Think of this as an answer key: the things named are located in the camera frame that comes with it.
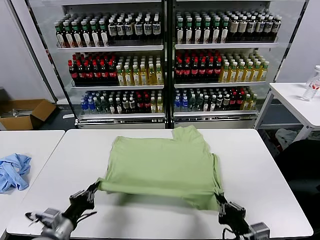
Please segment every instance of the white table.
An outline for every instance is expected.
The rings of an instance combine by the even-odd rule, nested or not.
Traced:
[[[254,129],[199,130],[219,157],[225,196],[246,208],[249,224],[264,222],[272,238],[311,236],[313,230]],[[171,138],[170,129],[73,129],[67,131],[32,185],[7,232],[39,235],[42,225],[24,216],[48,207],[64,211],[69,196],[104,177],[112,142],[117,136]],[[181,199],[135,196],[125,205],[120,195],[97,191],[97,214],[71,234],[81,239],[221,239],[225,226],[215,211],[199,211]]]
[[[0,158],[17,153],[31,157],[30,172],[23,178],[29,183],[25,190],[11,189],[0,194],[0,239],[10,218],[19,207],[41,169],[65,134],[63,130],[49,131],[0,131]]]
[[[306,139],[311,131],[320,129],[320,95],[316,94],[311,101],[302,100],[301,96],[306,91],[305,82],[270,83],[269,85],[270,91],[255,121],[254,129],[259,129],[274,97],[303,124],[303,128],[294,139],[294,142]]]

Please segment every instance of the refrigerator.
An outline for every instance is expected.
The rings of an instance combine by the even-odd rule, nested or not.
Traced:
[[[307,0],[7,1],[47,81],[66,95],[75,125],[94,129],[252,128],[308,5]],[[253,34],[247,33],[250,21]],[[239,31],[233,33],[234,26]],[[237,62],[233,77],[225,62],[230,68]],[[252,79],[239,73],[246,73],[249,62]]]

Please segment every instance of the blue cloth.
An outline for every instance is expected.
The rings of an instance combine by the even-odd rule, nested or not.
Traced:
[[[21,175],[29,173],[30,160],[31,157],[16,153],[0,159],[0,193],[4,193],[10,187],[19,191],[29,187]]]

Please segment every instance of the cardboard box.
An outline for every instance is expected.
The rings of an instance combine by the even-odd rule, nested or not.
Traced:
[[[38,128],[56,109],[56,106],[45,99],[12,100],[0,102],[0,113],[12,109],[32,110],[30,116],[0,118],[0,130],[32,130]]]

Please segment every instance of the table leg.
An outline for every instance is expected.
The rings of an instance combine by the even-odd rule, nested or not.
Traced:
[[[299,132],[299,134],[293,140],[293,142],[306,139],[309,136],[309,134],[312,132],[312,130],[313,130],[312,127],[304,125],[301,131]]]
[[[255,130],[259,129],[259,127],[260,127],[260,125],[262,123],[262,120],[264,119],[264,117],[265,117],[265,115],[266,115],[266,113],[268,111],[268,108],[269,108],[269,106],[270,106],[270,104],[271,104],[273,99],[274,99],[274,95],[273,95],[273,93],[272,93],[272,91],[270,89],[269,92],[268,92],[268,95],[265,98],[265,101],[264,101],[264,104],[263,104],[263,106],[261,108],[261,111],[260,111],[257,119],[254,122],[253,128]]]

